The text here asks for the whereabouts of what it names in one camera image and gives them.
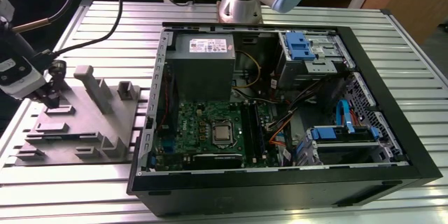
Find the gray plastic block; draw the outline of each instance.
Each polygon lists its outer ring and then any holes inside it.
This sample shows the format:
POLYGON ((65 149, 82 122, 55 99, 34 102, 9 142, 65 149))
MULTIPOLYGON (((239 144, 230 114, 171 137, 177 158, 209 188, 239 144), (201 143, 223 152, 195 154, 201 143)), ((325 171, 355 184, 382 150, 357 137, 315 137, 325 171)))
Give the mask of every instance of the gray plastic block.
POLYGON ((123 157, 127 149, 126 149, 126 145, 122 141, 122 139, 119 138, 117 141, 117 146, 114 147, 103 147, 102 151, 105 152, 105 154, 109 157, 123 157))
POLYGON ((101 85, 94 77, 93 66, 78 66, 75 69, 74 77, 85 84, 86 91, 95 102, 103 114, 113 113, 111 104, 107 101, 107 95, 101 89, 101 85))
POLYGON ((77 147, 75 155, 81 159, 98 158, 101 156, 101 152, 95 148, 95 146, 81 146, 81 147, 77 147))
POLYGON ((67 132, 69 125, 67 123, 39 123, 35 129, 38 132, 67 132))
POLYGON ((47 115, 74 115, 77 112, 73 105, 62 105, 58 109, 47 108, 47 115))
POLYGON ((138 93, 135 92, 133 82, 131 81, 121 81, 119 82, 119 95, 123 101, 137 100, 138 93))
POLYGON ((45 157, 46 154, 37 148, 21 150, 17 154, 17 158, 22 159, 23 161, 43 160, 45 157))

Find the metal slotted table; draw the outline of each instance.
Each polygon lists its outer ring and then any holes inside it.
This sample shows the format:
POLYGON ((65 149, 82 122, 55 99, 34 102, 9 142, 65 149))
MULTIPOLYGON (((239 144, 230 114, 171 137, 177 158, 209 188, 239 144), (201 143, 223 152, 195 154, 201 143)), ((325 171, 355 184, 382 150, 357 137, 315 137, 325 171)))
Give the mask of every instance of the metal slotted table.
MULTIPOLYGON (((83 2, 58 48, 102 37, 118 15, 115 2, 83 2)), ((379 10, 297 8, 289 14, 263 9, 267 24, 350 26, 445 176, 448 176, 447 79, 391 15, 379 10)), ((118 31, 109 41, 63 55, 67 82, 78 65, 93 65, 109 85, 130 80, 143 87, 135 129, 145 124, 153 67, 163 21, 217 22, 217 6, 178 7, 126 3, 118 31)), ((14 167, 15 146, 25 143, 41 104, 25 101, 0 139, 2 223, 119 223, 221 221, 283 223, 442 223, 448 222, 448 178, 405 189, 362 206, 297 211, 249 212, 215 216, 158 218, 127 195, 131 164, 14 167)))

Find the ventilation grille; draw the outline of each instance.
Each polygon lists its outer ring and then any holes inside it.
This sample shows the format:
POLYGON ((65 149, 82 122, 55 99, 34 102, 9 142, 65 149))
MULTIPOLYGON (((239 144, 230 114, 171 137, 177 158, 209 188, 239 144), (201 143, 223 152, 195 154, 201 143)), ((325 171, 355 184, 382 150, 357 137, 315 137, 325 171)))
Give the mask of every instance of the ventilation grille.
POLYGON ((369 94, 363 91, 362 84, 358 79, 354 78, 353 83, 347 87, 347 92, 343 94, 343 99, 346 99, 351 107, 354 107, 355 113, 362 119, 361 123, 377 127, 383 137, 382 142, 387 144, 395 155, 402 154, 391 130, 387 130, 389 126, 386 125, 386 121, 381 120, 383 117, 382 113, 370 110, 370 106, 377 106, 377 104, 370 101, 367 96, 369 94))

